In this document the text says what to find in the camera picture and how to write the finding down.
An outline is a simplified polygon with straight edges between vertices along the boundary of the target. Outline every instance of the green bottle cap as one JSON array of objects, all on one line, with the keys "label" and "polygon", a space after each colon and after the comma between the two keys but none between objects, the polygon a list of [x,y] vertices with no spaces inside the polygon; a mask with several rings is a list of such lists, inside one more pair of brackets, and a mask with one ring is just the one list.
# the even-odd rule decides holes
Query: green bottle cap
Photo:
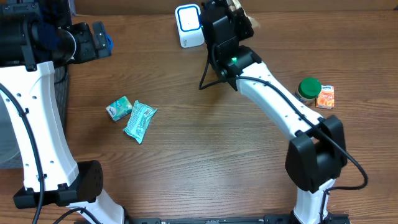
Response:
[{"label": "green bottle cap", "polygon": [[316,78],[305,78],[298,86],[300,95],[307,99],[316,98],[321,92],[322,86]]}]

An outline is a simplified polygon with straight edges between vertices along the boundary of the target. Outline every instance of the brown wood surface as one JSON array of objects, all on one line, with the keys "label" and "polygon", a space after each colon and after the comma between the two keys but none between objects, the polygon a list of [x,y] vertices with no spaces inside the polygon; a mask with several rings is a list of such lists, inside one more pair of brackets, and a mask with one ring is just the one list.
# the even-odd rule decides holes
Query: brown wood surface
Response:
[{"label": "brown wood surface", "polygon": [[[173,14],[182,4],[204,0],[75,0],[78,14]],[[247,12],[392,10],[398,0],[240,0]]]},{"label": "brown wood surface", "polygon": [[[398,13],[274,12],[252,47],[290,91],[317,77],[334,85],[337,115],[348,151],[369,174],[361,191],[333,192],[328,209],[352,223],[398,219]],[[227,84],[198,91],[204,46],[181,49],[173,15],[77,17],[103,21],[113,56],[70,67],[67,140],[78,161],[97,159],[104,187],[134,217],[253,217],[289,213],[296,187],[284,169],[288,142],[247,98]],[[209,73],[209,80],[215,74]],[[158,108],[142,145],[124,134],[128,117],[114,123],[106,106],[126,95]],[[30,223],[12,196],[22,170],[0,171],[0,223]],[[349,163],[336,185],[362,177]],[[40,223],[65,208],[48,206]],[[73,223],[72,215],[64,223]]]}]

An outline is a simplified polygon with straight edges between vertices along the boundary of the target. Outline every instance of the gray fabric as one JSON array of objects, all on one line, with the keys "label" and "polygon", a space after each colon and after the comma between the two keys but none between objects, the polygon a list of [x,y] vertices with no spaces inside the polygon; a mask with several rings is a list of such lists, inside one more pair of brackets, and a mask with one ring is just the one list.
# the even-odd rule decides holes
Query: gray fabric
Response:
[{"label": "gray fabric", "polygon": [[[65,69],[55,70],[55,81],[61,80]],[[68,98],[69,76],[67,79],[55,85],[55,99],[60,112],[62,126],[65,129],[66,108]],[[22,167],[21,154],[12,128],[6,106],[0,96],[0,169],[14,169]]]}]

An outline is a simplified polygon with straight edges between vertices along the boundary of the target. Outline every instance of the brown wall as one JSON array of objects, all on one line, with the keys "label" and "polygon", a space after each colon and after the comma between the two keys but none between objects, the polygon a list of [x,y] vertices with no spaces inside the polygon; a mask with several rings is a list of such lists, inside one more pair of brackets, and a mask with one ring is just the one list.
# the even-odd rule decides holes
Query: brown wall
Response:
[{"label": "brown wall", "polygon": [[[248,12],[392,10],[398,0],[240,0]],[[75,0],[78,14],[173,14],[181,4],[201,0]]]}]

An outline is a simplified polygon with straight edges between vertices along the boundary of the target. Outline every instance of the glass jar with green lid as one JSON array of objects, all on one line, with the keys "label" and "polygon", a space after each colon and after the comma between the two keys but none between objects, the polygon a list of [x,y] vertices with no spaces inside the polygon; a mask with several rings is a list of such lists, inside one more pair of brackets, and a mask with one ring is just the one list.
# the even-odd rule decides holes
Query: glass jar with green lid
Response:
[{"label": "glass jar with green lid", "polygon": [[305,78],[298,85],[294,96],[303,104],[310,105],[315,101],[321,89],[322,86],[319,80],[316,78]]}]

